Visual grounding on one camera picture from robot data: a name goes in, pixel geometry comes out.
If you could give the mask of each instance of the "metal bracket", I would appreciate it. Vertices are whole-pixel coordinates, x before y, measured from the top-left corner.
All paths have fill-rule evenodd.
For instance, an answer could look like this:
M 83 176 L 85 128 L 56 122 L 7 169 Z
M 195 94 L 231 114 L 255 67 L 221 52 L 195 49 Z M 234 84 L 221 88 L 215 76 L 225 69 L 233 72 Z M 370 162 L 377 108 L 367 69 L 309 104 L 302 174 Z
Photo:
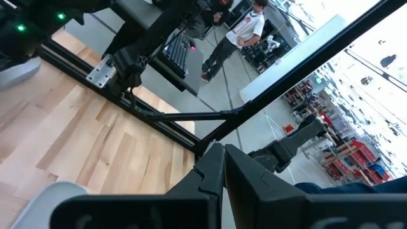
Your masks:
M 116 74 L 116 68 L 111 67 L 108 62 L 112 59 L 110 54 L 107 54 L 102 61 L 89 73 L 86 80 L 98 88 L 103 88 L 106 83 Z

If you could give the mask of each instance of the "gray floor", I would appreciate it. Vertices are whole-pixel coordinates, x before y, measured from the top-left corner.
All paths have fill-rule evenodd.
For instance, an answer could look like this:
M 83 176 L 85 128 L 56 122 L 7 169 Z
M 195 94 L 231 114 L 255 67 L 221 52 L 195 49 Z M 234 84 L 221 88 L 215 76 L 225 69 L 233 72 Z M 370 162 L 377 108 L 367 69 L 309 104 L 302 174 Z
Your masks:
M 72 21 L 66 25 L 65 29 L 102 55 L 113 39 L 114 31 L 118 31 L 122 23 L 123 21 L 108 9 L 94 15 L 85 15 L 85 26 L 80 26 Z M 209 34 L 206 40 L 197 41 L 197 46 L 203 50 L 204 59 L 209 57 L 216 41 L 220 41 L 225 33 L 226 29 L 219 27 Z M 220 71 L 208 84 L 202 82 L 198 98 L 188 92 L 180 92 L 151 67 L 148 67 L 142 74 L 142 82 L 146 88 L 180 112 L 212 111 L 213 109 L 220 111 L 243 105 L 238 93 L 257 76 L 255 69 L 241 57 L 239 52 L 235 52 L 224 63 L 224 72 Z M 262 148 L 274 139 L 285 136 L 282 127 L 288 124 L 294 125 L 290 116 L 290 107 L 285 101 L 279 99 L 226 136 L 221 142 L 234 144 L 247 153 Z M 198 137 L 204 137 L 220 123 L 221 121 L 197 121 L 195 134 Z M 307 160 L 302 153 L 298 153 L 289 168 L 278 176 L 291 184 L 315 182 L 322 187 L 331 186 L 331 182 L 317 162 Z M 233 228 L 233 218 L 228 204 L 224 205 L 223 223 L 227 225 L 225 228 Z

